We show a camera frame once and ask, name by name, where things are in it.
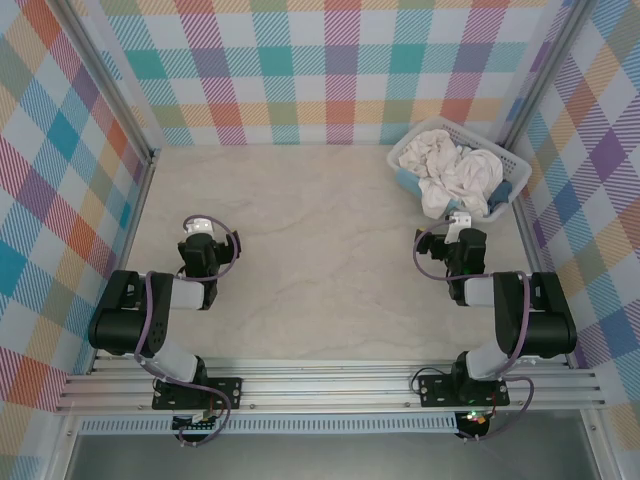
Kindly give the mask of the aluminium left frame post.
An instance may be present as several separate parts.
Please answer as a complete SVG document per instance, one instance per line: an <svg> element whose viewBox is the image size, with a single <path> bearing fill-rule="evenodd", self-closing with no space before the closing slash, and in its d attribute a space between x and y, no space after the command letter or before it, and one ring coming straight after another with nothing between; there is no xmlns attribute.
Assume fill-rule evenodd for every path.
<svg viewBox="0 0 640 480"><path fill-rule="evenodd" d="M93 42L81 17L70 0L48 0L55 11L72 43L77 48L86 68L92 75L101 93L112 108L115 117L122 124L127 137L132 141L135 151L144 159L146 165L154 164L155 148L146 140L142 128L131 112L116 80L107 68L100 49Z"/></svg>

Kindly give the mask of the grey metal panel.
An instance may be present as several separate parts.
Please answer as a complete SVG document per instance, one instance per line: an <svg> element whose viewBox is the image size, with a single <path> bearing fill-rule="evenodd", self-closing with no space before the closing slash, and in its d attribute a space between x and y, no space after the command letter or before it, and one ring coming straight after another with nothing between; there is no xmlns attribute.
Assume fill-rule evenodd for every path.
<svg viewBox="0 0 640 480"><path fill-rule="evenodd" d="M169 436L83 436L55 480L609 480L578 441L513 437L228 435L199 448Z"/></svg>

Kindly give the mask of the dark blue t-shirt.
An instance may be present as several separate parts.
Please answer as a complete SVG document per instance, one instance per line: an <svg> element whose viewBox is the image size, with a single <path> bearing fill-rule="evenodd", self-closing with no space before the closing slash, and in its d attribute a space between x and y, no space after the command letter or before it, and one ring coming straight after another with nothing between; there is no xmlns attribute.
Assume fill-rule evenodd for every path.
<svg viewBox="0 0 640 480"><path fill-rule="evenodd" d="M490 214L493 214L502 204L509 202L509 195L512 193L512 190L512 184L507 180L503 180L496 187L487 200Z"/></svg>

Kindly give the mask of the left controller board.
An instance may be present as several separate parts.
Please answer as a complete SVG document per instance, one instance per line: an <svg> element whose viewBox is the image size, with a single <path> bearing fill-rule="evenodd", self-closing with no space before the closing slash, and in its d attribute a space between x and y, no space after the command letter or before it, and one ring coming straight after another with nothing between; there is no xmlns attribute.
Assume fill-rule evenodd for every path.
<svg viewBox="0 0 640 480"><path fill-rule="evenodd" d="M171 420L171 429L184 434L209 434L217 427L218 417L215 415L176 415Z"/></svg>

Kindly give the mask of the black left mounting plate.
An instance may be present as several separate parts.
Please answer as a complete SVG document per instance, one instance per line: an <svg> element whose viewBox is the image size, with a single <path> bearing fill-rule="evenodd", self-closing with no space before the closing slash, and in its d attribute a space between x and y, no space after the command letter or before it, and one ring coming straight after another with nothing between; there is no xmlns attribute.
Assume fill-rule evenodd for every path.
<svg viewBox="0 0 640 480"><path fill-rule="evenodd" d="M202 388L176 385L155 380L153 382L153 410L221 410L226 408L222 392L229 400L231 409L238 409L242 394L242 379L239 377L207 378Z"/></svg>

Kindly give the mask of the white plastic laundry basket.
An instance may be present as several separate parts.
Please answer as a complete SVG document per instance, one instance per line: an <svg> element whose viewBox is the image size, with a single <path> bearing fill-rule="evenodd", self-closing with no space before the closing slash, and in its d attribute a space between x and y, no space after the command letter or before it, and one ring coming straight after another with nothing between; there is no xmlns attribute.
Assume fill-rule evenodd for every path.
<svg viewBox="0 0 640 480"><path fill-rule="evenodd" d="M502 204L493 214L489 214L484 218L474 218L470 214L475 222L490 223L495 221L504 211L507 210L508 205L513 202L513 200L520 194L520 192L526 185L531 175L531 166L523 159L482 138L481 136L476 135L473 132L445 118L436 116L424 120L414 126L394 145L394 147L388 153L387 164L393 169L394 174L400 168L398 165L400 150L418 134L427 130L434 129L443 129L449 132L454 144L457 146L469 147L471 149L486 149L495 154L501 160L503 164L503 180L509 181L513 187L512 193L509 195L509 202L507 204ZM449 215L454 211L460 210L453 209L446 215Z"/></svg>

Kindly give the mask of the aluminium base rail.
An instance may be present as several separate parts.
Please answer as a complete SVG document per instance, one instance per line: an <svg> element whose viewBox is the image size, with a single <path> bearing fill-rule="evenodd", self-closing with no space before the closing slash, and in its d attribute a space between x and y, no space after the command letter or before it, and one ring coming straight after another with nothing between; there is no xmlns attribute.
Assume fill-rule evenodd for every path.
<svg viewBox="0 0 640 480"><path fill-rule="evenodd" d="M398 413L416 412L416 372L446 371L443 361L422 366L409 360L256 360L205 361L212 377L242 380L241 413ZM530 410L582 410L605 407L605 394L591 370L572 369L562 358L525 363L512 370L508 410L523 406L528 387ZM58 401L59 414L151 413L152 378L133 360L98 356L85 375L70 376Z"/></svg>

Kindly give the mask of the right controller board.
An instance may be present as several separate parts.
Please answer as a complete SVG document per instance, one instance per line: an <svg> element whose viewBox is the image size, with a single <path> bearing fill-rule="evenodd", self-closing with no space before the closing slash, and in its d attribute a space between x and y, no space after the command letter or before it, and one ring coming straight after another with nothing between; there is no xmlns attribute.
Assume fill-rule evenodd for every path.
<svg viewBox="0 0 640 480"><path fill-rule="evenodd" d="M462 439L487 435L492 416L493 414L491 412L470 411L467 413L457 413L456 422L458 432L456 435Z"/></svg>

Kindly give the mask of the aluminium right frame post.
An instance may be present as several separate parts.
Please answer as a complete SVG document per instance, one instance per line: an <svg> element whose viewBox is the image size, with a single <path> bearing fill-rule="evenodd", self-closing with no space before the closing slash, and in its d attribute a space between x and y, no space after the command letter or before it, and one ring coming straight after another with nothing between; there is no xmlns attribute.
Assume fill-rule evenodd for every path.
<svg viewBox="0 0 640 480"><path fill-rule="evenodd" d="M530 80L523 83L524 90L512 104L513 114L507 118L500 133L500 145L513 151L519 139L526 133L535 111L558 75L571 47L597 0L562 0L544 39L536 52L529 72Z"/></svg>

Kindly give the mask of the cream white towel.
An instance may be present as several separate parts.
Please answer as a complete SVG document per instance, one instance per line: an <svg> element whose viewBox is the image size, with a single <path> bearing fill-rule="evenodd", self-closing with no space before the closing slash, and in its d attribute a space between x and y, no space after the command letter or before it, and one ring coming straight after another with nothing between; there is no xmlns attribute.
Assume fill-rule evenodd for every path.
<svg viewBox="0 0 640 480"><path fill-rule="evenodd" d="M474 218L490 214L489 198L504 179L503 164L486 149L454 144L443 129L424 131L400 150L399 167L416 176L425 216L457 209Z"/></svg>

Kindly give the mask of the aluminium frame post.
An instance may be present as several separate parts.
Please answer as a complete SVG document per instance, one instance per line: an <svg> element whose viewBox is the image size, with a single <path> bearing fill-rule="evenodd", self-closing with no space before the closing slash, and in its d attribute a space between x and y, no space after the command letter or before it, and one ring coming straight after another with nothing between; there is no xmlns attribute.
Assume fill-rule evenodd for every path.
<svg viewBox="0 0 640 480"><path fill-rule="evenodd" d="M513 151L519 139L526 133L535 111L558 75L571 47L597 0L562 0L544 39L536 52L529 72L530 80L523 83L524 90L512 104L513 114L507 118L500 133L500 145Z"/></svg>
<svg viewBox="0 0 640 480"><path fill-rule="evenodd" d="M135 151L144 159L146 165L154 164L155 148L146 140L142 128L131 112L116 80L107 68L100 49L93 42L81 17L70 0L48 0L55 11L72 43L77 48L86 68L92 75L101 93L112 108L115 117L122 124L127 137L132 141Z"/></svg>

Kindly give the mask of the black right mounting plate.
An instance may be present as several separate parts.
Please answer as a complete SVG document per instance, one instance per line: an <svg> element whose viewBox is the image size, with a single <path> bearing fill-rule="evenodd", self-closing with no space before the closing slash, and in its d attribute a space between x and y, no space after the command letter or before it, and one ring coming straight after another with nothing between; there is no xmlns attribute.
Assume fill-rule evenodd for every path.
<svg viewBox="0 0 640 480"><path fill-rule="evenodd" d="M505 382L454 380L451 375L418 377L420 403L427 407L508 406L510 398Z"/></svg>

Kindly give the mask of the black mounting plate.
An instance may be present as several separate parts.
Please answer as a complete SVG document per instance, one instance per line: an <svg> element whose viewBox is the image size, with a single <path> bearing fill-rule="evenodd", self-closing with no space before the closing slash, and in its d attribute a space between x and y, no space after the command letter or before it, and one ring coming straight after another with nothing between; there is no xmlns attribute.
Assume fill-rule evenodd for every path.
<svg viewBox="0 0 640 480"><path fill-rule="evenodd" d="M238 409L242 394L242 379L239 377L207 378L202 388L176 385L155 380L153 382L153 410L221 410L226 408L222 392L229 400L231 409Z"/></svg>
<svg viewBox="0 0 640 480"><path fill-rule="evenodd" d="M427 407L508 406L510 398L505 382L454 380L451 375L418 377L420 403Z"/></svg>

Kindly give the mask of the controller board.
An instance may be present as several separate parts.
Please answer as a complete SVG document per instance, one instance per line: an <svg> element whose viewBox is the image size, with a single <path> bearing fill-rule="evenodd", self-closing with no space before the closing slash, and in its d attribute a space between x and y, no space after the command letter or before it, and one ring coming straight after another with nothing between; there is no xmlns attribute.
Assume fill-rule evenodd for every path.
<svg viewBox="0 0 640 480"><path fill-rule="evenodd" d="M218 417L215 415L176 415L171 420L171 429L184 434L209 434L217 427Z"/></svg>
<svg viewBox="0 0 640 480"><path fill-rule="evenodd" d="M491 412L470 411L467 413L457 413L456 422L458 432L456 435L462 439L487 435L492 416L493 414Z"/></svg>

